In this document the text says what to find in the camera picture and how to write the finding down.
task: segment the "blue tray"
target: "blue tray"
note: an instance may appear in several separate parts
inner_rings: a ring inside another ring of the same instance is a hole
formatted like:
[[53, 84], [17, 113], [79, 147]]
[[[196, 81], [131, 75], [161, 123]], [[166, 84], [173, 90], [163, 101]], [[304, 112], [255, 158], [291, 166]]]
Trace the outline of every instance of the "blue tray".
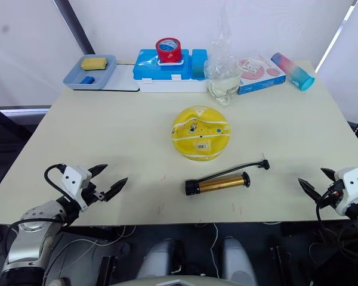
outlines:
[[[84, 58], [107, 58], [106, 68], [104, 70], [84, 70], [81, 68]], [[107, 83], [116, 65], [113, 55], [84, 55], [64, 78], [64, 84], [71, 89], [101, 89]], [[80, 84], [87, 76], [94, 77], [94, 82], [90, 85]]]

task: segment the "yellow ball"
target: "yellow ball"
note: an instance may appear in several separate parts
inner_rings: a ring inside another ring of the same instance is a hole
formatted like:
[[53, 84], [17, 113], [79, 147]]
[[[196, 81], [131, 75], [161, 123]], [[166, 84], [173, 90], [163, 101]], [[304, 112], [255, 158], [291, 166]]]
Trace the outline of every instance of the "yellow ball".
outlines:
[[209, 161], [227, 146], [231, 126], [217, 110], [193, 106], [177, 116], [171, 132], [172, 143], [180, 154], [191, 160]]

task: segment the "sponge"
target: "sponge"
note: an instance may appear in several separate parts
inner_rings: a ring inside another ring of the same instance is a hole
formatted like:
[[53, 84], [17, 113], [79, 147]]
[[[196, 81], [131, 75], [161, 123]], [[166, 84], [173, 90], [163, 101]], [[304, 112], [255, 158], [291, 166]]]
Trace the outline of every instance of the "sponge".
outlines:
[[107, 65], [107, 58], [84, 58], [81, 67], [84, 70], [104, 70]]

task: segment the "floor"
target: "floor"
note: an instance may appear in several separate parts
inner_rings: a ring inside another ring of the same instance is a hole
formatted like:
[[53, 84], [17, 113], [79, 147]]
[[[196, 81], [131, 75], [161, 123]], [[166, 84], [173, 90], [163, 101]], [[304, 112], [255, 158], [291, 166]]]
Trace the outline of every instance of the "floor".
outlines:
[[[30, 130], [36, 128], [36, 126], [28, 127]], [[0, 138], [4, 138], [2, 141], [0, 140], [1, 181], [21, 151], [23, 143], [8, 134], [5, 135], [3, 130], [0, 130]], [[286, 262], [289, 263], [292, 280], [294, 285], [300, 286], [309, 285], [306, 276], [307, 272], [313, 270], [314, 262], [320, 264], [336, 251], [323, 244], [315, 244], [312, 246], [313, 248], [309, 248], [316, 241], [321, 243], [315, 225], [305, 227], [302, 223], [292, 224], [291, 226], [286, 223], [275, 225], [218, 223], [217, 228], [218, 239], [214, 253], [219, 270], [221, 269], [221, 243], [223, 238], [232, 236], [244, 246], [260, 285], [282, 285], [273, 252], [270, 250], [274, 245], [281, 245], [285, 248]], [[295, 231], [292, 235], [288, 235], [286, 232], [289, 228], [299, 228], [301, 231]], [[4, 230], [5, 226], [0, 226], [0, 233]], [[118, 227], [116, 230], [121, 233], [123, 227]], [[128, 226], [125, 233], [130, 234], [132, 230], [133, 226]], [[15, 235], [15, 232], [11, 232], [9, 242], [15, 238]], [[64, 246], [77, 238], [82, 238], [82, 236], [60, 233], [50, 261]], [[120, 250], [124, 255], [120, 256], [112, 272], [110, 284], [134, 279], [148, 250], [167, 238], [180, 241], [184, 247], [183, 274], [216, 275], [209, 250], [215, 239], [215, 227], [212, 223], [207, 225], [147, 225], [136, 226], [132, 235], [121, 238], [117, 243], [107, 247], [91, 247], [91, 243], [84, 241], [71, 244], [62, 252], [55, 263], [51, 267], [49, 266], [50, 271], [46, 283], [48, 284], [54, 278], [63, 277], [70, 281], [72, 286], [95, 285], [102, 257], [119, 256]], [[4, 257], [0, 244], [0, 273], [3, 263]]]

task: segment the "white latch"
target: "white latch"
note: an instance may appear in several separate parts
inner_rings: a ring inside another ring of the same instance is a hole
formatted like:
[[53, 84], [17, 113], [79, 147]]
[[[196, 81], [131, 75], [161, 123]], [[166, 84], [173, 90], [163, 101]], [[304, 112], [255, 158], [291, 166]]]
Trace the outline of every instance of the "white latch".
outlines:
[[172, 80], [181, 80], [181, 74], [172, 74], [171, 79]]
[[144, 83], [144, 84], [153, 83], [153, 79], [150, 77], [143, 77], [142, 83]]

